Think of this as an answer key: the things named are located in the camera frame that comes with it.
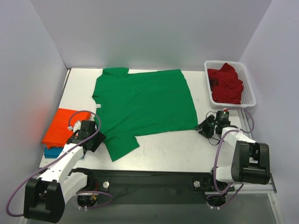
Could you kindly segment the green t-shirt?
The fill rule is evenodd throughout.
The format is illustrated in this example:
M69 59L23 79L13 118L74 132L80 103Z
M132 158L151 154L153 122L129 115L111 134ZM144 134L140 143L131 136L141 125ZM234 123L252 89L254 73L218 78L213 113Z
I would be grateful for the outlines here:
M137 149L138 136L192 130L198 123L181 70L130 74L128 68L105 68L92 98L112 161Z

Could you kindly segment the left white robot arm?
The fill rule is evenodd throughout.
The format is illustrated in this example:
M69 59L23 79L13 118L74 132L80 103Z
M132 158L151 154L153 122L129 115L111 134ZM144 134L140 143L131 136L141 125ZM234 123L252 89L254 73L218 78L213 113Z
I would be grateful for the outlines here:
M95 152L104 139L105 135L98 131L95 121L83 120L55 163L26 183L24 217L57 223L63 216L65 205L77 192L94 189L92 171L74 166L87 151Z

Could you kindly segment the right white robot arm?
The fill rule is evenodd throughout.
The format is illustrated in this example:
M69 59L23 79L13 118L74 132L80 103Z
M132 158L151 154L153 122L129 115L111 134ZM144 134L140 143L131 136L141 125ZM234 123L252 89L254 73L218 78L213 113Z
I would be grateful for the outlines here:
M230 121L210 115L195 127L200 135L210 139L220 136L216 151L212 176L207 178L207 186L219 191L224 183L245 182L266 185L270 181L270 150L266 143L259 143L247 137L245 131L230 124ZM217 165L222 143L234 150L231 165Z

